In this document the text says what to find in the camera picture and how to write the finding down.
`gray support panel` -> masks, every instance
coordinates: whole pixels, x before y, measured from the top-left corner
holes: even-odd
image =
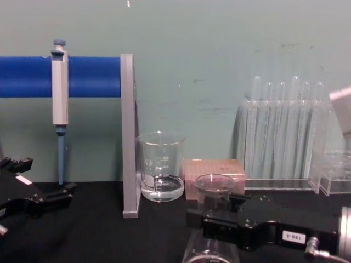
[[[123,153],[123,218],[137,218],[140,203],[138,115],[132,54],[121,55],[121,111]]]

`erlenmeyer flask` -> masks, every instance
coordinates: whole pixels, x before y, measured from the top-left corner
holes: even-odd
[[[236,182],[226,175],[207,174],[195,181],[198,210],[228,211],[229,194]],[[239,263],[234,244],[203,237],[202,230],[193,230],[182,263]]]

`blue cylinder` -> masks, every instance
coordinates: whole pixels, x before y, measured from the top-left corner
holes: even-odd
[[[120,98],[119,57],[69,57],[69,96]],[[0,57],[0,98],[50,98],[51,57]]]

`pipette stand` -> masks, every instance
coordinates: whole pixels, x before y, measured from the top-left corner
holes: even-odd
[[[0,57],[0,98],[51,98],[51,57]],[[69,57],[70,98],[121,98],[123,218],[137,218],[140,172],[136,84],[132,54],[120,57]]]

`beaker with water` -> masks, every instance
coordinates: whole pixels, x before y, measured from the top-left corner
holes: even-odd
[[[236,189],[236,182],[229,176],[207,174],[195,181],[198,210],[228,211],[229,195]],[[202,230],[193,230],[182,263],[239,263],[234,244],[205,238]]]
[[[155,202],[175,200],[184,193],[180,174],[186,137],[172,131],[155,131],[137,137],[140,143],[141,192]]]

